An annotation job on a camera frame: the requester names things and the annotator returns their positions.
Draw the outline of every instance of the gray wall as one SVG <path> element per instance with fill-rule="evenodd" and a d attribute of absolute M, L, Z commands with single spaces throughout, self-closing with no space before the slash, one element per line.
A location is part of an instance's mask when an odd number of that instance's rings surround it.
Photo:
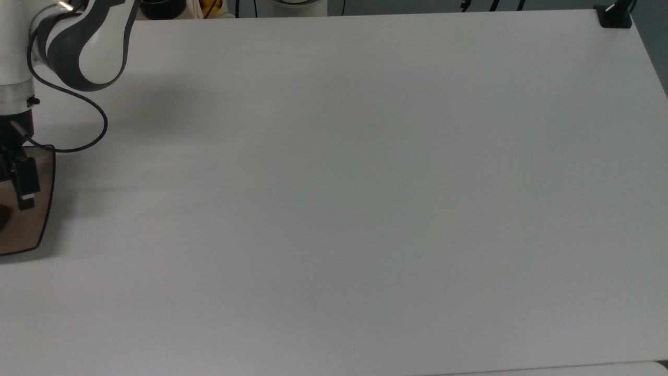
<path fill-rule="evenodd" d="M 267 0 L 257 0 L 259 17 L 269 17 Z M 524 10 L 591 9 L 614 0 L 526 0 Z M 460 0 L 346 0 L 345 15 L 459 12 Z M 497 11 L 514 11 L 519 0 L 501 0 Z M 473 0 L 468 11 L 489 11 L 492 0 Z M 234 0 L 228 0 L 234 9 Z M 329 0 L 329 15 L 340 15 L 343 0 Z M 253 0 L 240 0 L 240 16 L 254 17 Z M 668 92 L 668 0 L 638 0 L 633 19 L 649 57 Z"/>

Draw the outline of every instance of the cylindrical object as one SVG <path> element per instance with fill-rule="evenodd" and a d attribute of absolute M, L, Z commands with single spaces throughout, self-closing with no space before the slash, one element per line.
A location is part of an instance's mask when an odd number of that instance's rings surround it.
<path fill-rule="evenodd" d="M 30 98 L 34 96 L 35 86 L 32 78 L 14 85 L 0 85 L 0 116 L 28 111 L 33 106 Z"/>
<path fill-rule="evenodd" d="M 326 17 L 327 0 L 268 0 L 271 17 Z"/>
<path fill-rule="evenodd" d="M 174 19 L 186 9 L 186 0 L 142 0 L 139 9 L 148 19 Z"/>
<path fill-rule="evenodd" d="M 32 78 L 26 61 L 30 18 L 25 1 L 0 0 L 0 85 Z"/>

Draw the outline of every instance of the white tabletop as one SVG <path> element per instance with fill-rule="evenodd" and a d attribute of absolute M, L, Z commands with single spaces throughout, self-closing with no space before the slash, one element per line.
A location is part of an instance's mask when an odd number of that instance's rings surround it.
<path fill-rule="evenodd" d="M 668 359 L 668 100 L 593 10 L 151 21 L 0 259 L 0 374 Z M 43 142 L 99 118 L 42 86 Z"/>

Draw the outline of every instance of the black bracket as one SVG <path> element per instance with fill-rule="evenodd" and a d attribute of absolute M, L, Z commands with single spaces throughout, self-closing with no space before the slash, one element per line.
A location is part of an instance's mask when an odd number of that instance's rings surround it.
<path fill-rule="evenodd" d="M 596 14 L 601 26 L 609 29 L 630 29 L 633 21 L 629 13 L 632 0 L 617 0 L 612 5 L 597 5 Z"/>
<path fill-rule="evenodd" d="M 25 154 L 25 140 L 11 126 L 12 121 L 32 132 L 32 113 L 0 116 L 0 181 L 11 180 L 19 209 L 26 210 L 35 207 L 34 197 L 39 192 L 37 163 Z"/>

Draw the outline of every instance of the yellow object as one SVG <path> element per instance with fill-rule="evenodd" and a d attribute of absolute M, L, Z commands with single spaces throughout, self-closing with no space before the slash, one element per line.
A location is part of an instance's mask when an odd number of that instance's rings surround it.
<path fill-rule="evenodd" d="M 202 8 L 202 13 L 203 13 L 203 14 L 207 14 L 207 13 L 208 13 L 208 10 L 209 10 L 209 7 L 208 7 L 208 6 L 207 6 L 207 7 L 203 7 L 203 8 Z M 219 10 L 220 10 L 220 8 L 214 5 L 213 10 L 211 11 L 211 13 L 212 13 L 212 14 L 213 14 L 213 13 L 216 13 L 216 12 L 219 11 Z"/>
<path fill-rule="evenodd" d="M 202 6 L 202 11 L 206 14 L 209 7 L 214 5 L 214 12 L 219 11 L 222 7 L 222 0 L 200 0 L 200 5 Z"/>

